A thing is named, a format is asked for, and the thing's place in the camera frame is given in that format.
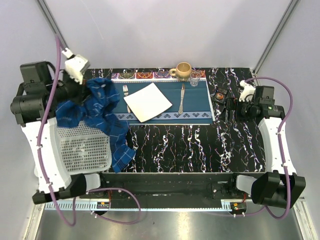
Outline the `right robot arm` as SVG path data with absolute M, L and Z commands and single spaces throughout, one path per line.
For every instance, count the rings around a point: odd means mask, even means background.
M 292 163 L 286 139 L 286 112 L 275 104 L 274 87 L 240 84 L 238 98 L 228 98 L 227 112 L 234 112 L 237 122 L 255 122 L 261 133 L 265 154 L 265 173 L 255 178 L 239 174 L 227 185 L 228 195 L 239 198 L 244 193 L 258 205 L 291 209 L 306 187 Z

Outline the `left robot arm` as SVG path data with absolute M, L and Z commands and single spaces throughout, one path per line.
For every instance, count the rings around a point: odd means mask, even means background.
M 57 134 L 56 108 L 58 104 L 70 100 L 80 106 L 89 97 L 86 85 L 80 85 L 62 72 L 62 80 L 57 82 L 53 97 L 50 96 L 54 80 L 50 71 L 56 68 L 48 61 L 25 63 L 20 66 L 23 82 L 19 85 L 10 110 L 21 126 L 30 145 L 38 189 L 32 196 L 33 203 L 44 204 L 64 200 L 90 192 L 97 198 L 108 193 L 106 183 L 98 174 L 69 173 L 64 164 L 60 139 Z

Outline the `blue plaid shirt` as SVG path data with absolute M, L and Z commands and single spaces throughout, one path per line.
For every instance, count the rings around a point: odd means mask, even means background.
M 120 101 L 120 94 L 110 78 L 92 78 L 86 83 L 90 96 L 82 105 L 71 100 L 58 104 L 55 113 L 57 125 L 74 128 L 83 121 L 88 127 L 98 129 L 109 136 L 112 169 L 121 172 L 134 158 L 136 152 L 126 142 L 129 124 L 119 120 L 114 108 Z

